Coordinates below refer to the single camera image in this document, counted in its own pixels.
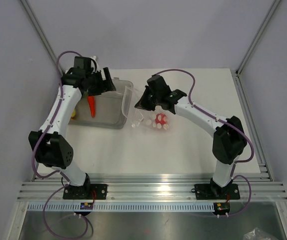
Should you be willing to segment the orange toy carrot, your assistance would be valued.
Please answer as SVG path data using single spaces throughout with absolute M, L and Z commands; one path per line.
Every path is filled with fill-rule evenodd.
M 94 96 L 87 96 L 87 102 L 90 109 L 91 117 L 94 118 L 96 116 L 96 100 Z

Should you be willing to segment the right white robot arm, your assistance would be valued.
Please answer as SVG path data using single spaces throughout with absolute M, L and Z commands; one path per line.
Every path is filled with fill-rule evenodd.
M 212 137 L 212 154 L 216 158 L 216 166 L 204 193 L 213 199 L 225 198 L 232 190 L 236 161 L 247 146 L 239 118 L 233 116 L 221 122 L 218 117 L 210 117 L 205 109 L 194 106 L 187 94 L 179 89 L 158 93 L 146 86 L 141 98 L 134 105 L 136 109 L 145 111 L 154 111 L 157 106 L 191 121 Z

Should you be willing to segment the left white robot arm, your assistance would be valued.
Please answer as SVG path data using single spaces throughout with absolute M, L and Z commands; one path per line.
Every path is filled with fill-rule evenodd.
M 67 182 L 63 187 L 65 200 L 95 200 L 100 193 L 100 188 L 73 161 L 74 150 L 66 140 L 71 115 L 84 93 L 98 96 L 115 90 L 108 67 L 97 71 L 70 68 L 59 78 L 57 97 L 45 122 L 28 135 L 34 174 L 41 179 L 60 174 Z

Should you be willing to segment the yellow toy pear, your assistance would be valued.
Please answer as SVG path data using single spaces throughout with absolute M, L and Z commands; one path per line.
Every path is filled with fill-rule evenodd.
M 70 118 L 73 119 L 75 116 L 76 116 L 76 110 L 74 109 Z

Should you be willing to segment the polka dot zip bag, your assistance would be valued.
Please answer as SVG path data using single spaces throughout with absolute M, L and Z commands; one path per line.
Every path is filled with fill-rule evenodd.
M 135 108 L 135 104 L 139 101 L 141 91 L 134 87 L 126 86 L 121 103 L 121 113 L 129 122 L 133 129 L 145 128 L 150 130 L 156 130 L 158 132 L 166 132 L 170 129 L 170 120 L 168 114 L 157 106 L 153 111 L 146 111 Z M 153 120 L 158 113 L 163 113 L 167 116 L 169 129 L 157 129 L 153 127 Z

